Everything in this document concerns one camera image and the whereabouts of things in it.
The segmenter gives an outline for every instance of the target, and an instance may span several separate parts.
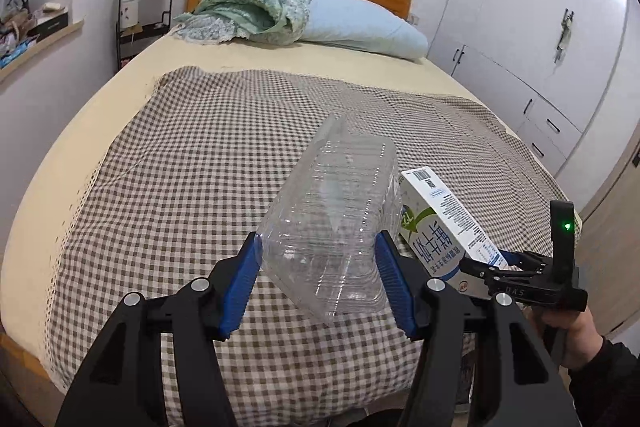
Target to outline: milk carton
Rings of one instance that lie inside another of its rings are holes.
[[[498,269],[508,264],[460,200],[429,167],[401,172],[400,193],[400,235],[430,275],[460,293],[488,299],[484,282],[460,271],[460,259],[468,255]]]

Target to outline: drawer handle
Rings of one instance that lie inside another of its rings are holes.
[[[546,123],[548,124],[549,127],[551,127],[551,129],[553,129],[556,132],[556,134],[560,134],[560,130],[558,129],[558,127],[556,127],[556,124],[554,124],[551,120],[547,118]]]
[[[541,158],[545,157],[545,153],[543,153],[540,149],[538,149],[538,147],[536,147],[536,144],[531,142],[531,146],[533,147],[533,149],[535,149],[538,152],[538,156],[540,156]]]

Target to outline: mattress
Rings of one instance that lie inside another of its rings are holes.
[[[428,60],[297,42],[275,48],[229,42],[201,46],[165,37],[116,74],[51,147],[15,216],[0,280],[0,310],[7,334],[39,360],[49,288],[60,262],[63,235],[110,144],[149,100],[158,79],[182,66],[205,71],[274,70],[334,78],[362,86],[419,94],[455,95],[479,102]]]

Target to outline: black box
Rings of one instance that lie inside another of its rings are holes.
[[[34,37],[37,35],[38,41],[41,41],[67,26],[69,26],[69,12],[64,12],[53,17],[53,19],[49,19],[48,21],[38,24],[35,28],[32,28],[27,32],[27,36]]]

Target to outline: blue gripper pad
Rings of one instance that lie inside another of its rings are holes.
[[[509,266],[513,266],[514,264],[517,264],[518,261],[520,260],[517,254],[510,252],[508,250],[500,250],[500,253],[504,257],[504,260],[507,261],[507,264]]]
[[[238,253],[238,269],[222,299],[222,319],[218,331],[223,337],[228,339],[231,333],[240,327],[259,270],[260,265],[255,256],[255,239],[245,241]]]
[[[400,254],[388,233],[380,232],[376,236],[375,252],[378,272],[385,286],[386,297],[391,304],[396,325],[404,331],[406,336],[414,337],[418,331],[414,316],[414,299],[398,266],[396,256],[400,257]]]

